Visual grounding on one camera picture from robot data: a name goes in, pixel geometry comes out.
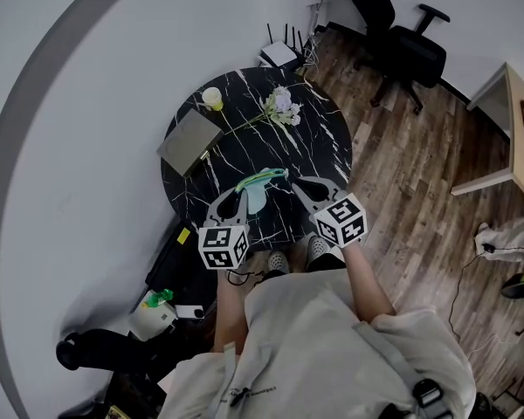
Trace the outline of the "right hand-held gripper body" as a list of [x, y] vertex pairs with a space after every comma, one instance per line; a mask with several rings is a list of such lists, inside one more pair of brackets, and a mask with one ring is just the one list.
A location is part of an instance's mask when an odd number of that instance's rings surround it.
[[344, 248], [368, 233], [366, 211], [353, 193], [314, 214], [318, 234]]

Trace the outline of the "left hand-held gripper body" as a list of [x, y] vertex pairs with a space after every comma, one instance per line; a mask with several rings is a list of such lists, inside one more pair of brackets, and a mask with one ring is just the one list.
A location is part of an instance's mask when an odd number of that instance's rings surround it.
[[249, 249], [247, 224], [220, 224], [206, 220], [199, 230], [198, 251], [209, 270], [235, 271]]

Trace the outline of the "person's left forearm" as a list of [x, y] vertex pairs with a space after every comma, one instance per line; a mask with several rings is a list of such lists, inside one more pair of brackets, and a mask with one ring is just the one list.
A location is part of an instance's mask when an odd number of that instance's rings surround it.
[[217, 317], [213, 351], [222, 353], [233, 343], [237, 355], [243, 353], [248, 334], [242, 289], [230, 281], [226, 271], [217, 272]]

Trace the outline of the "person's right forearm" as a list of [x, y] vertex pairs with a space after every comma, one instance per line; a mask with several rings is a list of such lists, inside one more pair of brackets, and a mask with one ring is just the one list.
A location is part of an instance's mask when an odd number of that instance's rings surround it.
[[359, 320], [371, 323], [379, 315], [395, 316], [396, 311], [380, 286], [357, 242], [341, 249], [353, 296], [354, 312]]

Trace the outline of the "person's right grey shoe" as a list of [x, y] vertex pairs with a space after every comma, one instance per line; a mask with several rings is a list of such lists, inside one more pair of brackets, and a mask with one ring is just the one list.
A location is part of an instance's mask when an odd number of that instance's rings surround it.
[[329, 253], [330, 246], [328, 242], [317, 235], [309, 238], [307, 243], [307, 263], [311, 264], [315, 259]]

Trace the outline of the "person's grey shoe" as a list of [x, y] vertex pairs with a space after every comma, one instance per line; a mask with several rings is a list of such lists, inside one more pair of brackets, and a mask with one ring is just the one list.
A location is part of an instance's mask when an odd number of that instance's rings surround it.
[[269, 273], [288, 274], [290, 272], [287, 256], [282, 251], [273, 251], [267, 259]]
[[307, 263], [311, 264], [315, 259], [329, 253], [330, 246], [328, 242], [317, 235], [309, 238], [307, 243]]

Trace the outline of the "person's black trousers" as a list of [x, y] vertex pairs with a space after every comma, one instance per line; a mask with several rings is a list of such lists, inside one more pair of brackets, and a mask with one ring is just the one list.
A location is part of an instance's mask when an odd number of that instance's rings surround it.
[[[343, 269], [344, 267], [345, 267], [345, 263], [342, 260], [340, 260], [338, 257], [333, 255], [332, 253], [327, 253], [323, 255], [322, 257], [315, 259], [311, 264], [307, 264], [306, 269], [304, 270], [304, 273], [311, 273], [311, 272], [316, 272], [316, 271], [338, 270], [338, 269]], [[284, 275], [286, 274], [267, 272], [265, 276], [259, 281], [259, 284], [262, 282], [265, 282], [268, 279], [277, 278], [277, 277], [281, 277]]]

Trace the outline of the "black case with yellow label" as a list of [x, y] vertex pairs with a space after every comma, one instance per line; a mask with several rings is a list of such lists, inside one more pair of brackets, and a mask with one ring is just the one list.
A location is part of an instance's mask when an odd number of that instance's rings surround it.
[[145, 284], [149, 290], [170, 290], [170, 304], [201, 306], [205, 312], [216, 299], [217, 275], [207, 270], [197, 249], [198, 235], [179, 221], [159, 252]]

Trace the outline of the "person's left grey shoe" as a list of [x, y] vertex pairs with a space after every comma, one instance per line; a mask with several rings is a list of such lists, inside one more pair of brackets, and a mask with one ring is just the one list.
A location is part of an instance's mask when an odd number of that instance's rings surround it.
[[290, 272], [287, 256], [282, 251], [273, 251], [267, 259], [269, 273], [288, 274]]

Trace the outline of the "grey flat box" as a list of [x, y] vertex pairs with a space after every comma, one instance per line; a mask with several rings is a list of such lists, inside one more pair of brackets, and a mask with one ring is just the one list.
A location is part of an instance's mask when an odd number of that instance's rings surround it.
[[223, 134], [217, 125], [190, 109], [166, 136], [157, 154], [180, 176], [188, 177]]

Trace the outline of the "artificial flower bouquet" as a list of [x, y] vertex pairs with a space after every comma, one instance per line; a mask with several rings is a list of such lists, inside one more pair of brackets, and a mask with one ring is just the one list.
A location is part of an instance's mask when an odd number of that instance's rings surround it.
[[277, 86], [263, 102], [260, 114], [232, 128], [228, 134], [243, 127], [252, 127], [258, 121], [272, 123], [286, 133], [287, 126], [296, 127], [300, 124], [301, 108], [301, 104], [292, 102], [292, 95], [286, 87]]

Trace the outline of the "white cardboard box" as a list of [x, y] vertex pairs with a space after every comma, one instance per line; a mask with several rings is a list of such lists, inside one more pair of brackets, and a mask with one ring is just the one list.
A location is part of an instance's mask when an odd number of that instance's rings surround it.
[[128, 318], [129, 330], [139, 340], [147, 341], [163, 333], [176, 319], [176, 311], [171, 305], [150, 307], [142, 301]]

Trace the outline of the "yellow paper cup white lid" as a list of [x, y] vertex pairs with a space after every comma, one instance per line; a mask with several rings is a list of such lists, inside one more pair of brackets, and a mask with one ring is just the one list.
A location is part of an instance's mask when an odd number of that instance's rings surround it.
[[221, 111], [223, 109], [224, 103], [222, 99], [222, 94], [217, 87], [206, 88], [202, 92], [203, 104], [213, 111]]

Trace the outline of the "person's white shirt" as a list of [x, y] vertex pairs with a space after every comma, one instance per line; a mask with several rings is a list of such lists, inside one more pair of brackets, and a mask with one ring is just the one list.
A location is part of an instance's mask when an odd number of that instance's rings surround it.
[[[159, 419], [379, 419], [388, 406], [420, 417], [413, 387], [389, 364], [391, 347], [436, 382], [453, 419], [475, 401], [472, 369], [431, 308], [363, 324], [345, 270], [290, 273], [245, 299], [243, 353], [199, 354], [176, 365]], [[243, 388], [250, 393], [235, 407]]]

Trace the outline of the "white router with black antennas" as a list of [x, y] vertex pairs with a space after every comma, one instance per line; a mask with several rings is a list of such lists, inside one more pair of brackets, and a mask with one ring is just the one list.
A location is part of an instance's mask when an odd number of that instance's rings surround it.
[[284, 71], [296, 72], [307, 63], [306, 57], [302, 50], [296, 49], [294, 41], [293, 46], [287, 44], [288, 24], [285, 25], [286, 35], [285, 42], [272, 39], [270, 25], [266, 25], [270, 44], [263, 47], [258, 55], [260, 66], [278, 68]]

